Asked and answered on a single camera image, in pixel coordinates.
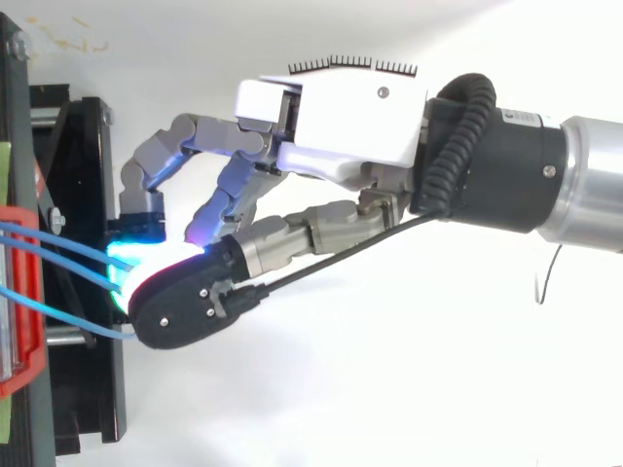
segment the silver cylindrical arm segment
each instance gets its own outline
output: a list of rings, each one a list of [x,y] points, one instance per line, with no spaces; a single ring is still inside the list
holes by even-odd
[[[623,125],[572,117],[563,129],[563,186],[538,231],[554,243],[623,251]]]
[[[239,243],[251,277],[281,269],[295,256],[338,253],[391,227],[381,207],[365,210],[334,201],[285,218],[262,219],[232,237]]]

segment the metal rod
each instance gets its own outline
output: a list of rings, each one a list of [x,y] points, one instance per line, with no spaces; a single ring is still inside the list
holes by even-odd
[[[51,326],[47,335],[48,347],[57,345],[82,345],[85,337],[75,326]]]
[[[33,128],[50,128],[56,125],[56,119],[60,113],[58,107],[43,109],[30,109],[30,122]]]

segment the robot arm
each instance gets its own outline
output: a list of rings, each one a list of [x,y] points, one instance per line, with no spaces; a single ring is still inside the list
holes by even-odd
[[[189,150],[232,157],[187,230],[202,246],[221,240],[131,297],[130,320],[147,345],[173,348],[220,331],[274,289],[234,284],[295,256],[358,251],[414,223],[399,224],[407,207],[421,222],[539,229],[549,241],[623,250],[619,124],[575,117],[558,126],[495,108],[482,75],[459,77],[426,102],[414,67],[332,57],[290,71],[243,82],[237,124],[179,117],[184,131],[157,133],[124,168],[140,176],[124,177],[122,217],[162,209],[148,199]],[[290,171],[359,190],[359,203],[250,224],[257,198]],[[124,202],[138,194],[143,204]]]

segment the screw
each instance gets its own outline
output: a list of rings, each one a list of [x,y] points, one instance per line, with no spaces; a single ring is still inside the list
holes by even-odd
[[[377,90],[377,96],[381,99],[385,99],[389,96],[389,89],[387,89],[385,86],[379,88],[379,90]]]
[[[9,53],[19,61],[27,61],[32,56],[32,40],[24,31],[18,31],[9,41]]]
[[[101,120],[106,126],[110,126],[115,123],[115,115],[113,114],[113,109],[111,109],[110,107],[104,107],[104,109],[101,111]]]
[[[554,178],[556,176],[556,167],[554,165],[545,165],[543,167],[543,176],[545,178]]]
[[[54,235],[60,235],[60,231],[62,231],[63,226],[67,223],[65,216],[60,214],[60,210],[57,207],[50,209],[48,222],[50,223],[50,230]]]

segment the white background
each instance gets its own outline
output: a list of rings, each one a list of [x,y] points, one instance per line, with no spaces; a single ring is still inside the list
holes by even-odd
[[[118,175],[177,114],[231,118],[240,80],[328,54],[415,62],[432,94],[478,71],[500,107],[623,121],[617,2],[573,3],[2,0],[0,10],[34,39],[33,84],[70,83],[74,98],[114,108]],[[202,155],[167,182],[171,236],[224,161]],[[344,197],[290,177],[259,215]],[[127,344],[127,434],[108,446],[83,437],[83,453],[58,464],[621,465],[622,260],[563,249],[539,307],[533,273],[553,251],[542,245],[428,225],[276,293],[206,341]]]

